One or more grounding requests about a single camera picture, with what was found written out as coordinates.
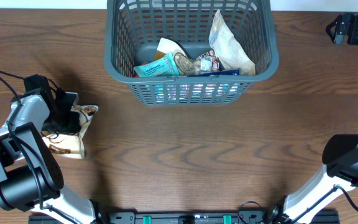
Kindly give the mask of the cookie pouch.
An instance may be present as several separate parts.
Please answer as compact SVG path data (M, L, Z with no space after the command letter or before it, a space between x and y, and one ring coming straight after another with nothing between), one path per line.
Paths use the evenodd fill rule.
M209 50L196 59L191 59L176 42L162 37L157 46L154 60L162 58L169 52L173 54L180 75L201 75L220 71L219 58L214 50Z
M226 70L238 69L240 75L255 75L255 63L247 56L217 10L209 32L209 45Z
M42 139L51 153L70 159L84 159L84 135L93 116L98 112L97 105L79 105L78 94L66 92L55 101L58 113L44 122Z

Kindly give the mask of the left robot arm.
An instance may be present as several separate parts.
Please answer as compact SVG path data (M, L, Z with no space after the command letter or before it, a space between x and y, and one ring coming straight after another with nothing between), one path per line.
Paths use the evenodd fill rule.
M85 156L83 135L98 107L77 93L27 89L0 129L0 207L44 213L62 223L106 223L98 203L65 186L53 153Z

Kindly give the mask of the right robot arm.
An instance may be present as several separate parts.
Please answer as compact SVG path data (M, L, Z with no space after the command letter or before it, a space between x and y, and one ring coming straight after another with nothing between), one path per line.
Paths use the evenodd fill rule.
M358 45L358 14L344 13L326 27L334 44ZM266 223L311 223L337 197L358 188L358 132L336 134L326 144L321 168L274 206Z

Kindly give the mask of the tissue pack bundle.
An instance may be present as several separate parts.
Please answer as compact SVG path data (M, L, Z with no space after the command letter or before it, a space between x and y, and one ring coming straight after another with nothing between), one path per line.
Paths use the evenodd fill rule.
M233 98L239 87L239 83L171 84L166 85L166 91L163 85L154 85L153 91L157 103L219 103L224 97L226 101Z

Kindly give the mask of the teal snack bag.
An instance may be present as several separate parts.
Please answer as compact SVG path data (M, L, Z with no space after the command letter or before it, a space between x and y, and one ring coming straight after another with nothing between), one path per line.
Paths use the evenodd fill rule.
M179 71L173 58L172 52L165 54L162 58L145 65L134 67L134 71L141 78L159 76L179 76Z

